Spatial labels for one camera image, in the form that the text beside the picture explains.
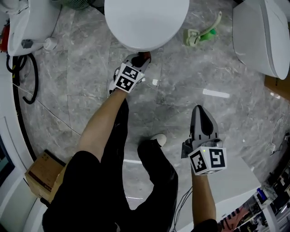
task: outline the white toilet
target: white toilet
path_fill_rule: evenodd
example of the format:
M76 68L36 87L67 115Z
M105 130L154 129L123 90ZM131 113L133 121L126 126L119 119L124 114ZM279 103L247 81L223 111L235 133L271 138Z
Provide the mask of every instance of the white toilet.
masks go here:
M0 10L10 17L8 54L20 56L40 49L45 39L51 36L60 5L54 5L50 0L1 0ZM32 47L23 48L23 39L31 39Z
M129 50L147 52L167 43L180 29L189 0L106 0L106 22Z
M273 0L245 0L233 10L234 50L248 67L285 79L290 38L285 14Z

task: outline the marble floor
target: marble floor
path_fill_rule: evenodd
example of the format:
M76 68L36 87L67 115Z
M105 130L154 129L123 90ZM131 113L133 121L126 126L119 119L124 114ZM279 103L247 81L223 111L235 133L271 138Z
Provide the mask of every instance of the marble floor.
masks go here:
M289 103L271 95L264 76L238 61L232 44L232 0L191 0L184 24L163 47L152 52L146 81L129 96L130 108L125 159L139 160L136 149L143 136L165 133L163 151L179 174L182 196L191 186L190 164L180 158L189 136L191 111L203 105L216 119L228 156L240 156L263 181L278 155L267 145L277 124L273 144L278 148L290 124ZM183 29L204 29L222 11L217 36L196 48L183 45ZM113 71L132 52L118 43L105 18L93 8L63 8L53 36L53 51L35 52L39 93L33 105L20 98L25 127L36 155L49 149L64 161L74 155L79 134L106 99ZM34 74L27 62L21 87L34 89ZM203 90L225 92L229 98L204 95ZM20 97L28 95L19 90ZM124 163L124 188L131 208L149 196L152 184L140 164ZM180 217L178 228L192 217Z

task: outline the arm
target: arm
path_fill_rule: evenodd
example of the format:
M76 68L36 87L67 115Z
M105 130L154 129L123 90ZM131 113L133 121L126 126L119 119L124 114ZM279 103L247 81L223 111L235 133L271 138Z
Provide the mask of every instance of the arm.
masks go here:
M116 89L88 122L78 143L78 151L92 153L101 161L114 122L127 93Z
M208 220L216 220L216 206L206 175L196 176L192 171L192 212L194 227Z

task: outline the black pants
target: black pants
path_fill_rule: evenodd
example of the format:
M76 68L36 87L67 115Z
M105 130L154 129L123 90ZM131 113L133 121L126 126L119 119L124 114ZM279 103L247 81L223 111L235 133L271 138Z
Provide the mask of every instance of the black pants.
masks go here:
M126 200L122 166L128 132L128 113L128 104L124 100L101 160L102 173L105 175L105 195L112 199L108 210L114 212L112 216L121 232L168 232L176 208L178 176L157 140L144 141L138 147L138 156L154 184L152 193L136 210L130 210Z

